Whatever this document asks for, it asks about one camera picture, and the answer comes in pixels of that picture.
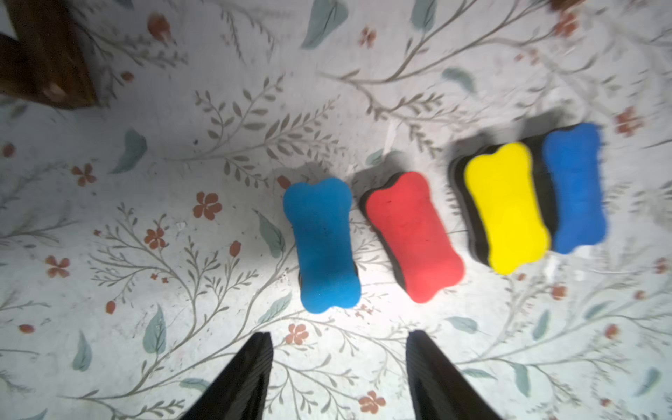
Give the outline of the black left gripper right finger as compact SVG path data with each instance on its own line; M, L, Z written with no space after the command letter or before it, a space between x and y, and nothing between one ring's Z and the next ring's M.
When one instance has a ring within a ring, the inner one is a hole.
M502 419L426 332L409 333L406 369L417 419Z

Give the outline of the wooden two-tier shelf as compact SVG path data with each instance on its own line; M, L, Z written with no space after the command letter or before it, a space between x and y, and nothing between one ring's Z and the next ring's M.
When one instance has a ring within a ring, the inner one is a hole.
M1 35L1 93L63 110L98 103L65 1L6 1L14 36Z

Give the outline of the blue eraser top shelf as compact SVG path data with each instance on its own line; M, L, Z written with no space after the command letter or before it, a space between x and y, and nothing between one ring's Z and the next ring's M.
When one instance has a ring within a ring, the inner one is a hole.
M304 309L320 314L355 307L362 285L350 236L349 186L337 178L298 183L286 191L283 205L296 240Z
M551 249L568 255L607 236L600 175L600 129L584 122L523 139Z

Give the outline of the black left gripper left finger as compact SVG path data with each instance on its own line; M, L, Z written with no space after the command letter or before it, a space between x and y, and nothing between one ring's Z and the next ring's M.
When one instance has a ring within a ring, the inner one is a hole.
M185 413L188 420L257 420L271 379L273 344L268 332L256 332Z

